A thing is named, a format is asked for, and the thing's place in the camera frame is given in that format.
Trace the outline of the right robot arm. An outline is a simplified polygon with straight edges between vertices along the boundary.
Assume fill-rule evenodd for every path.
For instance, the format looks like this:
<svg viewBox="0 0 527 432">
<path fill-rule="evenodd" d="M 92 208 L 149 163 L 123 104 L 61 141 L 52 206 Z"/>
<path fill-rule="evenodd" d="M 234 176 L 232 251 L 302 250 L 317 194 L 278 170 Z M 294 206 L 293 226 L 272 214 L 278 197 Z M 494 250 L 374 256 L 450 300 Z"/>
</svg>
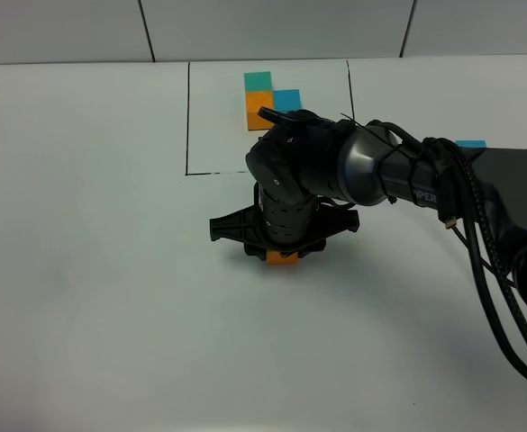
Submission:
<svg viewBox="0 0 527 432">
<path fill-rule="evenodd" d="M 472 198 L 458 159 L 477 181 L 487 226 L 506 275 L 527 305 L 527 149 L 461 148 L 418 141 L 389 122 L 330 121 L 307 110 L 261 108 L 270 130 L 246 157 L 254 203 L 210 222 L 212 239 L 240 242 L 250 256 L 304 257 L 359 228 L 358 206 L 406 200 L 451 225 Z"/>
</svg>

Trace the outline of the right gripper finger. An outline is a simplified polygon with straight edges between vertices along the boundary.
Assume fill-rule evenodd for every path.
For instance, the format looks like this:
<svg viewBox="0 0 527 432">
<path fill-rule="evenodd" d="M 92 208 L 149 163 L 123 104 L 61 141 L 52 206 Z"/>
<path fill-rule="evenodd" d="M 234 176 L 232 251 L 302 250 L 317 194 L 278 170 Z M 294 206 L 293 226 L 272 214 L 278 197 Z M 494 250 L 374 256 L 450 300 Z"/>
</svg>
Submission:
<svg viewBox="0 0 527 432">
<path fill-rule="evenodd" d="M 325 240 L 320 240 L 320 241 L 317 241 L 313 244 L 310 244 L 310 245 L 307 245 L 301 249 L 298 250 L 298 258 L 299 259 L 303 259 L 304 257 L 312 254 L 312 253 L 317 253 L 317 252 L 322 252 L 324 251 L 326 247 L 326 241 Z"/>
<path fill-rule="evenodd" d="M 261 247 L 254 247 L 252 245 L 244 245 L 244 252 L 248 257 L 256 257 L 261 261 L 267 260 L 267 250 Z"/>
</svg>

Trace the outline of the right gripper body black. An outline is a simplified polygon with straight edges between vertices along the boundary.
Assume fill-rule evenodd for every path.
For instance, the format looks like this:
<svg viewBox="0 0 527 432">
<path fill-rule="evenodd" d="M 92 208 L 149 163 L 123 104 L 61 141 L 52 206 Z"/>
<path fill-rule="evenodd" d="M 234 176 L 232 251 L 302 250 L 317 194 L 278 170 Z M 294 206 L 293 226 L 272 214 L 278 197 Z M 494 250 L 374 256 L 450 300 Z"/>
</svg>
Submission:
<svg viewBox="0 0 527 432">
<path fill-rule="evenodd" d="M 287 204 L 274 200 L 255 184 L 253 200 L 247 208 L 209 220 L 211 240 L 298 252 L 317 241 L 359 229 L 359 214 L 350 204 L 339 205 L 326 197 L 309 195 L 301 202 Z"/>
</svg>

